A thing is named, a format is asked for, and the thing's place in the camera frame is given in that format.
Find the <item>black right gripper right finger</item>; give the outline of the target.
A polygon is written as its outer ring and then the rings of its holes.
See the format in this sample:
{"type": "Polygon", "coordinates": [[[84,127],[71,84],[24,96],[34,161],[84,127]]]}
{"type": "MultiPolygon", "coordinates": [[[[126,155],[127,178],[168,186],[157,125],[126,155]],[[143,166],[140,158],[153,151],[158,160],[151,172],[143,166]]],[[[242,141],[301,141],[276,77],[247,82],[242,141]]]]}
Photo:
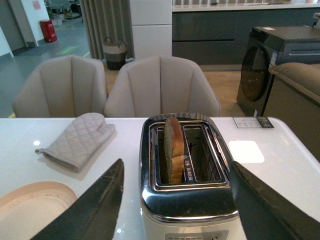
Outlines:
{"type": "Polygon", "coordinates": [[[249,240],[318,240],[320,223],[240,163],[229,165],[229,179],[249,240]]]}

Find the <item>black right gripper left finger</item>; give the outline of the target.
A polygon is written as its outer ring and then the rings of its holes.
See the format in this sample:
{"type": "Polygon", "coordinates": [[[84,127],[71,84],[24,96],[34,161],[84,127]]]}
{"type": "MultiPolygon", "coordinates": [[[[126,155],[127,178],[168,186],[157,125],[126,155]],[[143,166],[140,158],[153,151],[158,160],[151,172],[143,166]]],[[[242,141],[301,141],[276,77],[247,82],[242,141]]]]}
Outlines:
{"type": "Polygon", "coordinates": [[[124,163],[118,159],[65,212],[34,240],[111,240],[124,186],[124,163]]]}

